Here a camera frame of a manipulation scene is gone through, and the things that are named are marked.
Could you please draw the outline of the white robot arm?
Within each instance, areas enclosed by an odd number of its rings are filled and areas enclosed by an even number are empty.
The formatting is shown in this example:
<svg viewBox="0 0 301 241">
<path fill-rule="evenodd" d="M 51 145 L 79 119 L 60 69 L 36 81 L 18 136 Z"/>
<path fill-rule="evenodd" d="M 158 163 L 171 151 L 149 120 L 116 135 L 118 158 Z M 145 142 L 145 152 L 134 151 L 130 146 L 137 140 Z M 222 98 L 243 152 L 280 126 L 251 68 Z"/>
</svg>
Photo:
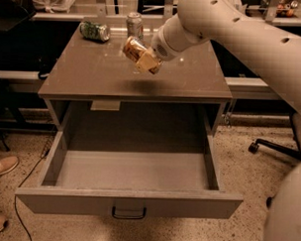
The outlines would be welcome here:
<svg viewBox="0 0 301 241">
<path fill-rule="evenodd" d="M 152 37 L 137 68 L 156 68 L 206 40 L 223 45 L 301 115 L 301 37 L 248 17 L 227 0 L 178 0 L 177 14 Z M 301 163 L 272 200 L 263 241 L 301 241 Z"/>
</svg>

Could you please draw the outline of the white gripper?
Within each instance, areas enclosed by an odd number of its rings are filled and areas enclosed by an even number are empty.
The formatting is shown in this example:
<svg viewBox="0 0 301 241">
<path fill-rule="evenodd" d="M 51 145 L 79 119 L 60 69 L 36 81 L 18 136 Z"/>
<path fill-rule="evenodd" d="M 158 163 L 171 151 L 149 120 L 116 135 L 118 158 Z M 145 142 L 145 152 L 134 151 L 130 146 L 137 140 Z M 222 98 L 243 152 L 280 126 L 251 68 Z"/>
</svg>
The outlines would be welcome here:
<svg viewBox="0 0 301 241">
<path fill-rule="evenodd" d="M 179 17 L 174 15 L 158 29 L 151 39 L 151 48 L 161 61 L 157 61 L 156 56 L 150 51 L 145 51 L 136 62 L 139 71 L 156 74 L 160 71 L 163 60 L 172 60 L 186 49 L 206 41 L 205 37 L 185 30 L 180 22 Z"/>
</svg>

